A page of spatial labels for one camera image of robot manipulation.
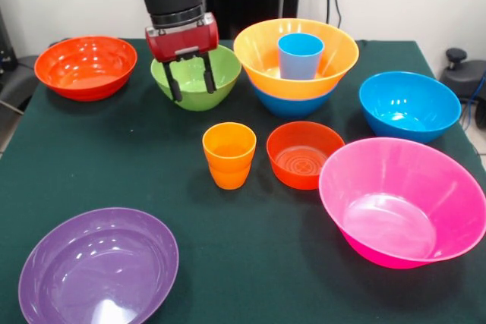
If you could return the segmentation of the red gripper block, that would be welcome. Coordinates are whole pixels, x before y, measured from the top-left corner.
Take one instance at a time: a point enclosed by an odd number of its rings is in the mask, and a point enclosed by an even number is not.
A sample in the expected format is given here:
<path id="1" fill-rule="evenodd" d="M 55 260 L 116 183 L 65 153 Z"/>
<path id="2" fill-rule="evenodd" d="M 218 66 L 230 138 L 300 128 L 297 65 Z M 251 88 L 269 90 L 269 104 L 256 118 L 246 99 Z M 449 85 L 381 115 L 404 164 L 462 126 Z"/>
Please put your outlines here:
<path id="1" fill-rule="evenodd" d="M 173 77 L 170 62 L 187 54 L 203 54 L 204 81 L 207 92 L 212 94 L 216 90 L 210 63 L 209 51 L 219 44 L 219 33 L 216 18 L 207 12 L 200 20 L 189 24 L 156 29 L 147 27 L 145 37 L 153 57 L 158 62 L 163 62 L 163 68 L 172 98 L 176 102 L 182 101 L 181 90 L 178 81 Z"/>

